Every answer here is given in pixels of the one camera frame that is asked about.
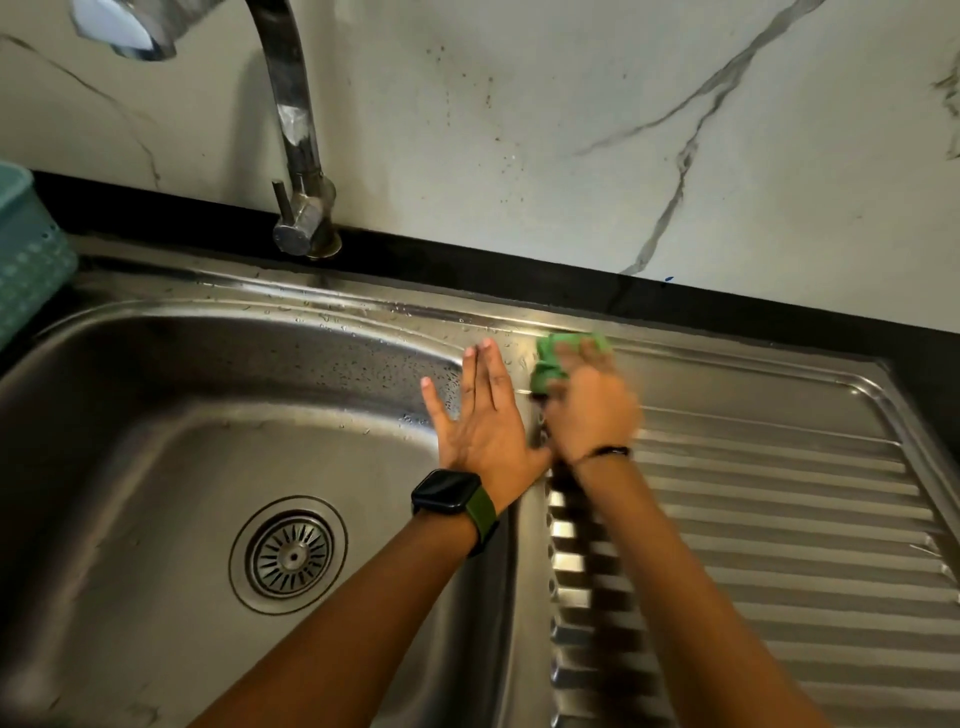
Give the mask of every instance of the person's left hand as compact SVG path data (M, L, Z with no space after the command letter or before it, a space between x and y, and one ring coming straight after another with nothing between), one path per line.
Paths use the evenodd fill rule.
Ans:
M477 473L499 516L550 467L550 448L527 447L514 385L500 349L484 339L464 351L460 419L451 420L429 376L420 381L440 445L440 467Z

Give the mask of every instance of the green sponge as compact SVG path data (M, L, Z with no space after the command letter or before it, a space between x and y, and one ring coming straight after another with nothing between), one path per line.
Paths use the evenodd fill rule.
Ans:
M550 379L566 379L566 372L560 365L556 353L557 344L567 344L572 349L580 348L580 341L584 338L593 339L593 343L601 352L611 350L610 342L602 333L551 333L537 339L537 365L530 376L530 392L535 397L545 397L546 383Z

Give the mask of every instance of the smartwatch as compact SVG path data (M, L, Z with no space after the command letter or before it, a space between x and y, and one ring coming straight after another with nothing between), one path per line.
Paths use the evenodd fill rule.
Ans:
M444 516L466 513L477 529L477 545L470 556L483 551L500 524L493 501L483 489L476 473L436 470L414 488L410 494L414 513L423 509Z

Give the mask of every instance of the watch screen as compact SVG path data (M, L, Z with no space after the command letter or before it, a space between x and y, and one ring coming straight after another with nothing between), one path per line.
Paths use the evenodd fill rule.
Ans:
M414 505L459 513L479 486L480 477L475 473L434 471L414 491Z

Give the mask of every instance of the faucet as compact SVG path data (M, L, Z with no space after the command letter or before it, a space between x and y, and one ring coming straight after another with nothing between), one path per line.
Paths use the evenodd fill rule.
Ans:
M283 132L291 193L274 180L280 219L274 242L285 253L329 257L341 248L330 211L336 187L320 165L303 47L289 0L246 0L260 35ZM126 58L166 61L176 41L223 0L72 0L77 33Z

